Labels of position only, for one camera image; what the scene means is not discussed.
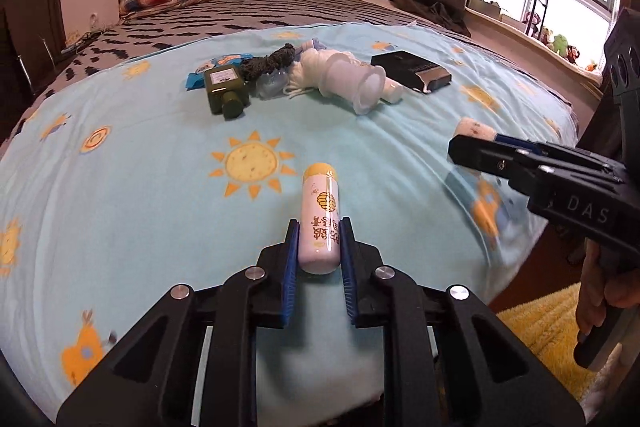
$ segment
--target fluffy yellow carpet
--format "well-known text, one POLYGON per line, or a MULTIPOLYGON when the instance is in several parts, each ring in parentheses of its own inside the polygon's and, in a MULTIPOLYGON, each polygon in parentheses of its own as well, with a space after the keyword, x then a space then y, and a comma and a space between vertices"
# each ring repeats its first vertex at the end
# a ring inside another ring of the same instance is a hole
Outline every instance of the fluffy yellow carpet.
POLYGON ((583 399, 597 373, 574 362, 578 335, 575 307, 580 284, 503 311, 498 317, 574 395, 583 399))

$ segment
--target white object in gripper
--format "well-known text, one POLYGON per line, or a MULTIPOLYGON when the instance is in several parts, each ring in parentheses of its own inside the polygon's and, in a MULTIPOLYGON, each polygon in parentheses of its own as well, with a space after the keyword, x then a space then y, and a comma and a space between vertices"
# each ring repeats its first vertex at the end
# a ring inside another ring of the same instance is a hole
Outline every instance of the white object in gripper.
POLYGON ((322 275, 340 266, 340 212, 334 168, 314 163, 302 178, 302 214, 298 262, 307 273, 322 275))

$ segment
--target metal screw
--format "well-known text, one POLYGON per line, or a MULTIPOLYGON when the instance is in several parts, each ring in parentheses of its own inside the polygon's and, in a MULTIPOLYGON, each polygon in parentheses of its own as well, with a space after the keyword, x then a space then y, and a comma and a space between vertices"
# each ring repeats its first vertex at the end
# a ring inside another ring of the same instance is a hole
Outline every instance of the metal screw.
POLYGON ((258 279, 262 279, 264 277, 264 270, 259 266, 250 266, 244 272, 244 276, 247 279, 251 279, 252 281, 257 281, 258 279))
POLYGON ((469 296, 469 290, 464 286, 452 286, 449 290, 451 296, 458 301, 463 301, 469 296))
POLYGON ((189 287, 184 284, 177 284, 171 288, 171 296, 180 301, 189 295, 189 287))
POLYGON ((396 270, 390 266, 378 266, 376 268, 376 277, 378 279, 392 279, 396 275, 396 270))

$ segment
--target hand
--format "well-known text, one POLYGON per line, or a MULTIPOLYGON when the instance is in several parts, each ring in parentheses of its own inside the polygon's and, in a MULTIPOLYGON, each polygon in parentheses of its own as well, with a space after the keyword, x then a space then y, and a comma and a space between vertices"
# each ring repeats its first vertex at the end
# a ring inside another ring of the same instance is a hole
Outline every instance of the hand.
POLYGON ((604 273, 598 265, 600 245, 588 239, 586 252, 575 320, 580 332, 588 335, 591 328, 600 327, 604 322, 607 316, 606 302, 616 308, 640 304, 640 270, 623 273, 605 281, 604 273))

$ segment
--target black book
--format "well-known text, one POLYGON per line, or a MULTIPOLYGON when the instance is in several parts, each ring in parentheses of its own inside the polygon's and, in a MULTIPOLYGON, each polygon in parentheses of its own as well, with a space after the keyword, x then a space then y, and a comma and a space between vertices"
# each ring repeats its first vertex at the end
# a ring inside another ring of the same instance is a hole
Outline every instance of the black book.
POLYGON ((389 78, 425 94, 451 83, 451 74, 441 65, 407 52, 374 55, 371 65, 382 66, 389 78))

